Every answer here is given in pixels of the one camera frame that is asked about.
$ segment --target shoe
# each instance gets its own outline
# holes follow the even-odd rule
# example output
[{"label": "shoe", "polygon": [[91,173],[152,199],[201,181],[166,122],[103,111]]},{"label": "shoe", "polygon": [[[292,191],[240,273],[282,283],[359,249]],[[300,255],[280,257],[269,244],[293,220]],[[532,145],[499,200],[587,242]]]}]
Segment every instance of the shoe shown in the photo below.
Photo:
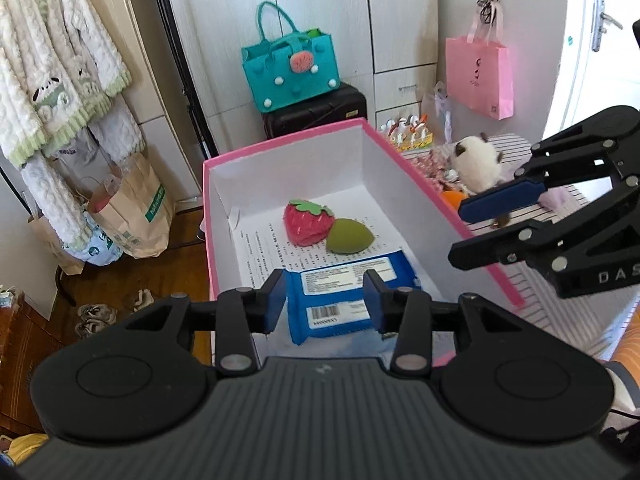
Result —
[{"label": "shoe", "polygon": [[133,312],[142,310],[146,306],[153,304],[154,297],[151,295],[151,291],[148,288],[138,291],[138,299],[133,302]]},{"label": "shoe", "polygon": [[202,222],[200,222],[200,225],[198,227],[198,232],[196,233],[196,238],[198,240],[202,240],[203,242],[205,241],[205,235],[204,235],[204,220]]},{"label": "shoe", "polygon": [[104,303],[83,305],[78,308],[78,316],[83,321],[98,319],[108,325],[115,323],[118,311]]},{"label": "shoe", "polygon": [[76,325],[76,335],[80,339],[84,339],[100,332],[100,330],[104,330],[108,326],[109,325],[100,319],[87,319]]}]

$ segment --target strawberry plush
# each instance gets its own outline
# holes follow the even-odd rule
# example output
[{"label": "strawberry plush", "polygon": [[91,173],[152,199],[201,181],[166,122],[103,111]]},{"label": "strawberry plush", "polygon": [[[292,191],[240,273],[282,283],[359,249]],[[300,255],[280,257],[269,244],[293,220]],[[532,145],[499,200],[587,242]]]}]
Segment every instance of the strawberry plush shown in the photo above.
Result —
[{"label": "strawberry plush", "polygon": [[324,240],[334,220],[334,214],[328,207],[307,200],[291,200],[284,209],[287,237],[300,247]]}]

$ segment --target pink paper bag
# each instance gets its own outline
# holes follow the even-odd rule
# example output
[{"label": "pink paper bag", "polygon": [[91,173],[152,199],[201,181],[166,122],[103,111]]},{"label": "pink paper bag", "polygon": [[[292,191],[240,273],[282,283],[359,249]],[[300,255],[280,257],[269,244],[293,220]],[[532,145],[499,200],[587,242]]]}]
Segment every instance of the pink paper bag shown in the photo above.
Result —
[{"label": "pink paper bag", "polygon": [[[468,36],[447,38],[447,91],[472,110],[494,119],[513,115],[513,73],[509,49],[502,41],[502,9],[492,2],[494,20],[485,38],[476,31],[479,15]],[[497,41],[489,41],[492,30]]]}]

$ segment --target barcode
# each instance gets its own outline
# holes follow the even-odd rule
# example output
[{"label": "barcode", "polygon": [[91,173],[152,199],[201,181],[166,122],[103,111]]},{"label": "barcode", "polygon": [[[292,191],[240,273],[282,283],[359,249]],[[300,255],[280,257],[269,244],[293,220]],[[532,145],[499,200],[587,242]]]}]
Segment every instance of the barcode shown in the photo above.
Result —
[{"label": "barcode", "polygon": [[339,316],[340,310],[337,305],[315,306],[311,308],[311,317],[313,319],[322,319],[323,317]]}]

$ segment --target wooden floor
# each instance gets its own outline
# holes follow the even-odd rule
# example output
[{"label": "wooden floor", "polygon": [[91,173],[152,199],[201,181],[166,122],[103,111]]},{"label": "wooden floor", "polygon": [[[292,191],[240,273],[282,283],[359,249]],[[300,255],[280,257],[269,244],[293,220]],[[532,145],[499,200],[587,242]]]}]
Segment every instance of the wooden floor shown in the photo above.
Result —
[{"label": "wooden floor", "polygon": [[[186,292],[193,301],[206,301],[207,255],[204,243],[196,238],[201,221],[202,208],[178,213],[172,223],[169,247],[158,257],[136,260],[123,255],[105,267],[87,264],[82,274],[63,275],[62,284],[78,306],[106,303],[118,310],[118,319],[130,314],[130,297],[142,288],[148,288],[154,298]],[[77,310],[58,294],[49,323],[62,332],[66,344],[78,340],[74,333],[79,321]],[[211,364],[209,332],[196,333],[193,354],[203,364]]]}]

